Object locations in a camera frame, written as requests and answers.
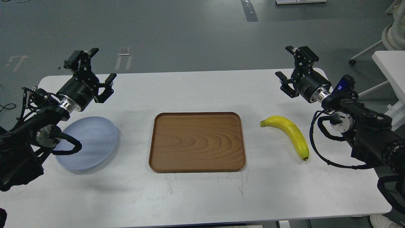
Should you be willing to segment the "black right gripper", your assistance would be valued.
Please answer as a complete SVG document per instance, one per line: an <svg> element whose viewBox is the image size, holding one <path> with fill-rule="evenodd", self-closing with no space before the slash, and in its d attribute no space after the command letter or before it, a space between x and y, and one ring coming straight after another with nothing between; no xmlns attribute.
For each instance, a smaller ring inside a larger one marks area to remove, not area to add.
<svg viewBox="0 0 405 228"><path fill-rule="evenodd" d="M281 83L280 90L291 98L301 95L308 103L317 102L321 91L328 91L331 87L331 82L327 78L313 71L313 65L319 61L319 57L308 46L294 48L289 45L285 49L294 56L295 68L291 79L281 71L275 72Z"/></svg>

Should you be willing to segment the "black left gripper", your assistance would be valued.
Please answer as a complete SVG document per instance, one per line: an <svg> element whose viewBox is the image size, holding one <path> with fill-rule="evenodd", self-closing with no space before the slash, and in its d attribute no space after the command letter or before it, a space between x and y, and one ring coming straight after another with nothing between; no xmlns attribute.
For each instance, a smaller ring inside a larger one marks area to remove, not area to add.
<svg viewBox="0 0 405 228"><path fill-rule="evenodd" d="M77 111L84 111L93 99L96 103L104 103L114 93L112 86L117 74L111 73L104 83L100 83L91 69L91 58L98 51L98 48L87 52L77 50L64 61L64 68L70 70L73 77L59 89L57 97L74 101Z"/></svg>

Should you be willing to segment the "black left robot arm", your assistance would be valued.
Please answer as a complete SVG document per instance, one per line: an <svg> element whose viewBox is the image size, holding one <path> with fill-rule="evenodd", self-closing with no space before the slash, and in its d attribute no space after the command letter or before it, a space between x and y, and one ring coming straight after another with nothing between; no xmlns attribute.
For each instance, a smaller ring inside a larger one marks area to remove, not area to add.
<svg viewBox="0 0 405 228"><path fill-rule="evenodd" d="M8 191L15 185L26 185L44 174L42 164L49 155L72 155L82 149L80 141L57 126L67 121L73 111L84 111L95 101L104 103L113 93L110 74L102 83L92 71L91 59L99 51L77 50L65 60L64 68L72 77L54 94L38 87L23 87L20 116L14 127L1 128L0 188Z"/></svg>

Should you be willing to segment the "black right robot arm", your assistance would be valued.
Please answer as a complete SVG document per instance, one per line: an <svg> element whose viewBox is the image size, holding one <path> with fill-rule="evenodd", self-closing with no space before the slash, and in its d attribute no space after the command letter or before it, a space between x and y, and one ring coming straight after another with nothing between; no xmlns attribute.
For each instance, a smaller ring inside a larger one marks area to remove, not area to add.
<svg viewBox="0 0 405 228"><path fill-rule="evenodd" d="M394 175L379 178L377 188L392 208L404 214L404 206L386 189L387 183L394 183L396 193L404 198L404 137L392 130L392 118L358 101L355 80L350 75L344 75L330 92L331 82L314 70L319 57L308 46L294 48L290 45L285 49L294 56L295 67L290 78L280 71L275 73L280 79L281 91L291 98L301 96L308 103L319 102L322 108L315 112L309 130L310 143L317 156L338 168L389 167ZM351 157L364 164L341 165L323 157L313 138L315 123L328 139L347 142L352 149Z"/></svg>

